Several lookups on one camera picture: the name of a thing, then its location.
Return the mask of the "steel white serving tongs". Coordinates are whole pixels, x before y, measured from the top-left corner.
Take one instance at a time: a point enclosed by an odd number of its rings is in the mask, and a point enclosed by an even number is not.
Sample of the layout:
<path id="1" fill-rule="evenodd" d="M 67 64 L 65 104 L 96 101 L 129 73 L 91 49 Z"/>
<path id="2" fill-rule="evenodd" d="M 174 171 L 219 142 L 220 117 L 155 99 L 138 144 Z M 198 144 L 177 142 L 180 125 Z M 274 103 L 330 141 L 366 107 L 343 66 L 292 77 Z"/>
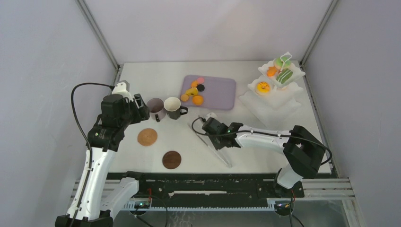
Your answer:
<path id="1" fill-rule="evenodd" d="M 232 168 L 232 162 L 230 157 L 227 154 L 227 149 L 222 148 L 217 150 L 212 141 L 208 136 L 206 136 L 206 132 L 202 129 L 202 121 L 196 121 L 193 125 L 191 122 L 187 123 L 188 127 L 195 135 L 207 146 L 207 148 L 213 153 L 213 155 L 220 160 L 227 168 Z"/>

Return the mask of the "green striped cake slice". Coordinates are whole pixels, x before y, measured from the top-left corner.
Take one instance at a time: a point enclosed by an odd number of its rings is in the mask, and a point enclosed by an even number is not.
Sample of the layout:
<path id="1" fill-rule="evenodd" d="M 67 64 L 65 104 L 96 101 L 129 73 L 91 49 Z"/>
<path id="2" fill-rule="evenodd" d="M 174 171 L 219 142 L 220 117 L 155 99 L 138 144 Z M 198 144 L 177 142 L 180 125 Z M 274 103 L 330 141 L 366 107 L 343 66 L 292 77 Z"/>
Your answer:
<path id="1" fill-rule="evenodd" d="M 293 71 L 290 69 L 284 69 L 277 77 L 276 81 L 280 84 L 285 84 L 293 76 Z"/>

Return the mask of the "purple mug black handle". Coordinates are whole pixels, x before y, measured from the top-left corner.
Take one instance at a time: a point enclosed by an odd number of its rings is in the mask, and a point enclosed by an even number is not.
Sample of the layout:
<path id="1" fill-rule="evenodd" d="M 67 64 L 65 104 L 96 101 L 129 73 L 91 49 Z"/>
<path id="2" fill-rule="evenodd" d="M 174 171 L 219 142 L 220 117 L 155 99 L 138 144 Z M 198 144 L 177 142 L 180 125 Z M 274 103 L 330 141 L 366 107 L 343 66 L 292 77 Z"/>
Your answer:
<path id="1" fill-rule="evenodd" d="M 152 98 L 147 102 L 149 108 L 149 116 L 156 122 L 160 122 L 166 116 L 166 110 L 164 109 L 164 101 L 160 98 Z"/>

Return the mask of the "yellow cheese cake wedge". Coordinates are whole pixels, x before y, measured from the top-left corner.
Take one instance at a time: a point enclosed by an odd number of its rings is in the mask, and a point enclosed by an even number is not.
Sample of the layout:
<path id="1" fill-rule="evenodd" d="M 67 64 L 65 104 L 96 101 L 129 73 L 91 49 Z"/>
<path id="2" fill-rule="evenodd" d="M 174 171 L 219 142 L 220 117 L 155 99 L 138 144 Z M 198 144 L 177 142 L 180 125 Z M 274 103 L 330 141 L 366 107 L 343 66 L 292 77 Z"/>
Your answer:
<path id="1" fill-rule="evenodd" d="M 188 95 L 189 97 L 191 96 L 197 96 L 199 93 L 198 89 L 196 87 L 192 87 L 188 90 L 185 91 L 185 94 Z"/>

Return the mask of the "yellow frosted donut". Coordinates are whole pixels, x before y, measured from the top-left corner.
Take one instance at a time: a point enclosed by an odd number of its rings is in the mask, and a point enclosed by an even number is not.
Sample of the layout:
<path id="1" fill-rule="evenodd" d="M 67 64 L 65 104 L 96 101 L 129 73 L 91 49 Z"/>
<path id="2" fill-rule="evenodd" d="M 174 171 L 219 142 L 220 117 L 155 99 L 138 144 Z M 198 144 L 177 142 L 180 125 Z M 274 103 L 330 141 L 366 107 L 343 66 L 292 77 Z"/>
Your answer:
<path id="1" fill-rule="evenodd" d="M 255 92 L 261 96 L 267 95 L 271 90 L 269 83 L 265 81 L 259 82 L 255 87 Z"/>

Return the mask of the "black mug white inside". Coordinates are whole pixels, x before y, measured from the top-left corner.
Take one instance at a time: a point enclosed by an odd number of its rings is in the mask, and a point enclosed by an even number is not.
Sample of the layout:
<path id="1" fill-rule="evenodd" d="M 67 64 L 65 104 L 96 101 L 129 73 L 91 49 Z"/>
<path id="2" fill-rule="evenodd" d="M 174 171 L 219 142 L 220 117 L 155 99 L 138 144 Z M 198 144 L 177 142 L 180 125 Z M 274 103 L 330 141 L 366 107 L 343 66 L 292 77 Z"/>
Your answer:
<path id="1" fill-rule="evenodd" d="M 181 100 L 177 97 L 169 97 L 164 101 L 164 109 L 169 118 L 173 120 L 179 119 L 182 115 L 188 113 L 188 108 L 182 106 Z"/>

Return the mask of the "dark wooden round coaster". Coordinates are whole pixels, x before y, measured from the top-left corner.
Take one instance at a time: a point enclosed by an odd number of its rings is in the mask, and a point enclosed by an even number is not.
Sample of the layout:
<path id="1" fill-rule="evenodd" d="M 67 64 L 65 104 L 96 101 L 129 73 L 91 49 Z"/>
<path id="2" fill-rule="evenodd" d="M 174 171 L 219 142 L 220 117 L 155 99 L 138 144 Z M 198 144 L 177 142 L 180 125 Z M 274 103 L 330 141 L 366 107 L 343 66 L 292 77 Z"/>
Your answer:
<path id="1" fill-rule="evenodd" d="M 162 158 L 162 164 L 166 169 L 176 169 L 182 161 L 181 155 L 176 151 L 168 151 Z"/>

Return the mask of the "orange egg tart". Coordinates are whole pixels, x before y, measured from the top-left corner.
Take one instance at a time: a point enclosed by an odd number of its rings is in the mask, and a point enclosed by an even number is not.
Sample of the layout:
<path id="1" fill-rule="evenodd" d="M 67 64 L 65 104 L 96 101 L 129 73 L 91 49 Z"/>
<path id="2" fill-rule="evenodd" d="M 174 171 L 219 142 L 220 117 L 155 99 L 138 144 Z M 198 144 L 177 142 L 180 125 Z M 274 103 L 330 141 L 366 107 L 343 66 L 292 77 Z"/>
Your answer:
<path id="1" fill-rule="evenodd" d="M 201 95 L 196 95 L 192 97 L 192 103 L 194 105 L 202 105 L 204 103 L 204 97 Z"/>

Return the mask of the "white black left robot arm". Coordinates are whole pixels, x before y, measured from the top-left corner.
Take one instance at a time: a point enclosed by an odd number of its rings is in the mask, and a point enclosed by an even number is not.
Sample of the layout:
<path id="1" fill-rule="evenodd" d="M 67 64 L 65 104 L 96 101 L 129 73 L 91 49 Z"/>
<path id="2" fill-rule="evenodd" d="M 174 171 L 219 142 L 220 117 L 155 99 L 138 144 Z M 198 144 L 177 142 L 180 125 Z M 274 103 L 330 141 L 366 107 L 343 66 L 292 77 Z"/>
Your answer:
<path id="1" fill-rule="evenodd" d="M 149 109 L 140 94 L 131 98 L 112 94 L 103 98 L 101 110 L 87 136 L 90 148 L 76 194 L 66 214 L 56 218 L 57 227 L 111 227 L 130 197 L 142 197 L 148 191 L 145 181 L 126 177 L 102 197 L 124 131 L 131 124 L 148 120 Z"/>

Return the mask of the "orange bear cookie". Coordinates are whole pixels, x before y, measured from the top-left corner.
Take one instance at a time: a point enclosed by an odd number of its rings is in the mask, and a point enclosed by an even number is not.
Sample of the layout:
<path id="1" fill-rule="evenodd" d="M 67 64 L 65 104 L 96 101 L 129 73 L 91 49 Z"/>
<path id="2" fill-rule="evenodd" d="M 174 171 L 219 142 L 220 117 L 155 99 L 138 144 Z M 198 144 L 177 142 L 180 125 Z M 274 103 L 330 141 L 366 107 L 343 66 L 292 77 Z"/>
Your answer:
<path id="1" fill-rule="evenodd" d="M 276 74 L 277 74 L 277 72 L 278 72 L 279 70 L 275 67 L 275 66 L 272 66 L 272 67 L 269 67 L 268 68 L 268 70 L 267 70 L 267 72 L 266 72 L 266 75 L 270 78 L 270 77 L 274 77 Z"/>

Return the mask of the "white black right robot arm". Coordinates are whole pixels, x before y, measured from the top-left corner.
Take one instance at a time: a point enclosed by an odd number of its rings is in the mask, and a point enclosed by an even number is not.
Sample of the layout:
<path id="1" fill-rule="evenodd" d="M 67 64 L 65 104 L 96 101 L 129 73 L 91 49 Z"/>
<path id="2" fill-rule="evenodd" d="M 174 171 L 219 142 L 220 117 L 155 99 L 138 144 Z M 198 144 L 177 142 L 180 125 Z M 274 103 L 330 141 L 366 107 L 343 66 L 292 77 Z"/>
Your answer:
<path id="1" fill-rule="evenodd" d="M 215 150 L 223 148 L 259 147 L 283 155 L 288 164 L 277 173 L 273 190 L 287 196 L 296 183 L 317 175 L 320 166 L 328 163 L 332 152 L 303 126 L 289 131 L 270 131 L 253 128 L 239 122 L 225 125 L 213 117 L 198 117 L 202 131 Z"/>

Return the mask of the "white three tier stand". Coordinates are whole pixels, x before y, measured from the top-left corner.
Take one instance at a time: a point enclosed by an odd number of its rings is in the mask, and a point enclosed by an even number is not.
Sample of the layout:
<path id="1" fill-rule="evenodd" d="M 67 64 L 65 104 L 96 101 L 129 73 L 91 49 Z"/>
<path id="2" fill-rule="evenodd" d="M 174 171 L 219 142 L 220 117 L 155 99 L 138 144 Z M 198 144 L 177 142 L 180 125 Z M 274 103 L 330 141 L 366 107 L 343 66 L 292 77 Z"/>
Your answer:
<path id="1" fill-rule="evenodd" d="M 274 66 L 276 57 L 258 68 L 261 75 L 247 85 L 248 91 L 239 96 L 242 104 L 262 123 L 279 123 L 302 106 L 300 102 L 296 101 L 296 97 L 302 94 L 304 89 L 296 81 L 301 79 L 305 72 L 292 62 L 293 56 L 290 52 L 281 56 L 290 57 L 291 65 L 288 69 L 293 71 L 293 76 L 285 84 L 276 81 L 276 77 L 283 69 L 279 70 L 274 77 L 269 78 L 266 75 L 268 68 Z M 269 83 L 271 87 L 270 92 L 265 96 L 255 92 L 256 85 L 261 81 Z"/>

